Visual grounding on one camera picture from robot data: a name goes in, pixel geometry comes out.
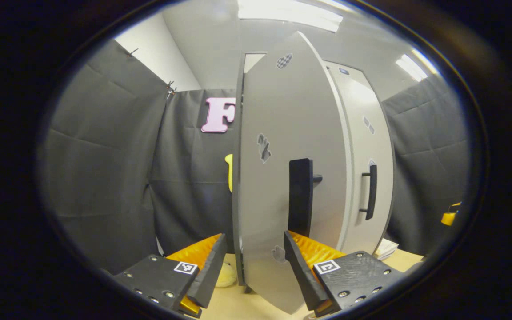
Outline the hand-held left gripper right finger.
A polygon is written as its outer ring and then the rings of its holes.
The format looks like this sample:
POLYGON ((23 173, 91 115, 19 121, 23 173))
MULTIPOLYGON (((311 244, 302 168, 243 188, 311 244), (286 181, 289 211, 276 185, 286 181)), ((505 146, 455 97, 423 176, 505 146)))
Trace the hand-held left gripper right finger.
POLYGON ((345 254, 289 230, 283 241, 305 306, 316 317, 352 312, 405 276, 364 251, 345 254))

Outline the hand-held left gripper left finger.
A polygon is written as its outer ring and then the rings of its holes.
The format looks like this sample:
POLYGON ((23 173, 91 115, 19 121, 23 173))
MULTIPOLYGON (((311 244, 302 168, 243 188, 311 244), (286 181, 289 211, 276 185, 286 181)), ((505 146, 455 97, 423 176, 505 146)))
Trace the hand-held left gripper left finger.
POLYGON ((168 256, 149 255, 113 279, 156 308, 198 319, 211 302, 226 247, 219 233, 168 256))

